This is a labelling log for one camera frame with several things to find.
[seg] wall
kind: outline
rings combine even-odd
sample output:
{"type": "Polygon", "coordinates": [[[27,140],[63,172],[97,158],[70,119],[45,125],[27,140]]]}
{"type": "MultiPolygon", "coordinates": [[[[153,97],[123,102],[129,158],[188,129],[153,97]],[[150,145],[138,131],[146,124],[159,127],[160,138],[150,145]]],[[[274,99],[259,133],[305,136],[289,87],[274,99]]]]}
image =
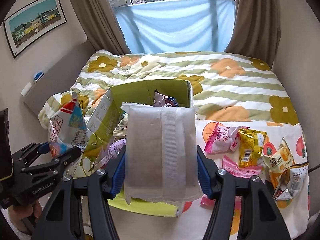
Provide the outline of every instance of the wall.
{"type": "MultiPolygon", "coordinates": [[[[33,1],[17,0],[8,16],[33,1]]],[[[16,59],[8,47],[3,24],[0,27],[0,110],[9,108],[9,140],[13,153],[31,142],[47,141],[48,136],[38,118],[23,104],[20,92],[32,82],[36,72],[45,72],[74,46],[86,40],[70,0],[60,2],[67,23],[39,38],[16,59]]]]}
{"type": "MultiPolygon", "coordinates": [[[[320,164],[320,23],[305,0],[280,0],[282,36],[272,70],[297,111],[310,167],[320,164]]],[[[310,214],[320,209],[320,169],[310,173],[310,214]]]]}

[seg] floral quilt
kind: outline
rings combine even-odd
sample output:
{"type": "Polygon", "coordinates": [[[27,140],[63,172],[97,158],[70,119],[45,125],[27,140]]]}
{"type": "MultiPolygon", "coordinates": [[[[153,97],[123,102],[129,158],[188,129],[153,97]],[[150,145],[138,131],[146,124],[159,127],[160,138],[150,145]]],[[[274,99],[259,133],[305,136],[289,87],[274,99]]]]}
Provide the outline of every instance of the floral quilt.
{"type": "Polygon", "coordinates": [[[43,128],[49,118],[78,94],[89,119],[108,87],[146,79],[189,80],[194,106],[203,119],[297,124],[284,87],[263,61],[210,51],[116,56],[100,50],[90,57],[70,91],[50,97],[38,115],[43,128]]]}

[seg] screw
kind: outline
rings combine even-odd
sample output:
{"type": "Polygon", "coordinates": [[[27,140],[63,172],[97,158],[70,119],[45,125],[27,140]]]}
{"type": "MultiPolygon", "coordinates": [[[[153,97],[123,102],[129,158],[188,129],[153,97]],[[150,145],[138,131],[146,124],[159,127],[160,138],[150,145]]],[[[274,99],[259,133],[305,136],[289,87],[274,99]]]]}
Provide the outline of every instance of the screw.
{"type": "Polygon", "coordinates": [[[97,174],[98,175],[103,175],[103,174],[105,174],[106,173],[106,171],[104,170],[104,169],[98,169],[97,170],[97,174]]]}
{"type": "Polygon", "coordinates": [[[64,176],[62,177],[62,180],[63,180],[63,181],[69,181],[69,180],[71,180],[71,176],[70,176],[70,175],[64,175],[64,176]]]}
{"type": "Polygon", "coordinates": [[[252,180],[254,182],[259,182],[260,181],[260,178],[258,176],[252,176],[251,178],[252,178],[252,180]]]}
{"type": "Polygon", "coordinates": [[[227,171],[225,169],[218,169],[218,174],[219,175],[226,175],[227,171]]]}

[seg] blue cloth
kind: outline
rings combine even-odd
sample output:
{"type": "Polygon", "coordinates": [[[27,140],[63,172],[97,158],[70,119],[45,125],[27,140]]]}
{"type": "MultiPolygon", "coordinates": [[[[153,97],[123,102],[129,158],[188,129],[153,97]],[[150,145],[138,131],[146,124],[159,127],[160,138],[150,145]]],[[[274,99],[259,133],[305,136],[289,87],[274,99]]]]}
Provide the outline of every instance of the blue cloth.
{"type": "Polygon", "coordinates": [[[223,52],[235,21],[234,0],[167,0],[115,8],[132,53],[223,52]]]}

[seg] headboard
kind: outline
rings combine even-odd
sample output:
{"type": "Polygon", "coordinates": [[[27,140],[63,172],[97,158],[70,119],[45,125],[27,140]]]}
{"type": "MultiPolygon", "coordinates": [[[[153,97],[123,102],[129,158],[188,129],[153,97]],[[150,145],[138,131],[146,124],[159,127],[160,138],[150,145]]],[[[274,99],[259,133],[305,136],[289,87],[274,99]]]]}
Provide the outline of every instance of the headboard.
{"type": "Polygon", "coordinates": [[[24,98],[24,103],[38,116],[47,99],[68,91],[75,83],[81,69],[96,50],[86,41],[54,64],[24,98]]]}

